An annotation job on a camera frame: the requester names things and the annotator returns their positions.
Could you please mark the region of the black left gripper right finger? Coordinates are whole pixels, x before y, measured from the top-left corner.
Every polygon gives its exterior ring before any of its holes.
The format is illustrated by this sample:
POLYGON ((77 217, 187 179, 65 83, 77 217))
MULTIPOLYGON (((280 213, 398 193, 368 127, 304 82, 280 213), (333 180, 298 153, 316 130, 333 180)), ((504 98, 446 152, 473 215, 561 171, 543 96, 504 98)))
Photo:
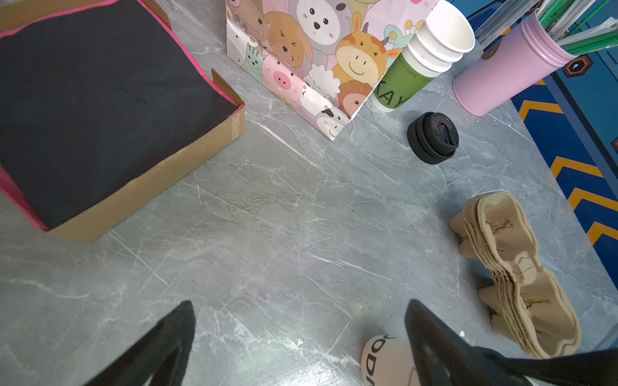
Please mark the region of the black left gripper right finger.
POLYGON ((407 307, 405 325, 422 385, 616 385, 617 350, 548 360, 507 358, 468 345, 419 300, 407 307))

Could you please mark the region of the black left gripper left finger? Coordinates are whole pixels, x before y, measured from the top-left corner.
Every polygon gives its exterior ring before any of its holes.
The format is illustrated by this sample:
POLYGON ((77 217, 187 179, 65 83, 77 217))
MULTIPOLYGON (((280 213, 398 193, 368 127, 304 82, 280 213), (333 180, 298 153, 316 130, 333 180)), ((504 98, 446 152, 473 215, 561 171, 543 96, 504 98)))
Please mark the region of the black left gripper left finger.
POLYGON ((181 385, 195 336, 193 304, 183 301, 88 385, 181 385))

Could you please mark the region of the white paper cup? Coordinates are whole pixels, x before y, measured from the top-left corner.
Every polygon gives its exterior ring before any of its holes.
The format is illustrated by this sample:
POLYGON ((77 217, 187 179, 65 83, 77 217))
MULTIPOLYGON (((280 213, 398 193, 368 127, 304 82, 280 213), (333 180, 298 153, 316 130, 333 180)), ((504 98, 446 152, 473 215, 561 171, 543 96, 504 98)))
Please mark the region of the white paper cup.
POLYGON ((408 339, 374 336, 365 344, 360 363, 364 385, 421 385, 408 339))

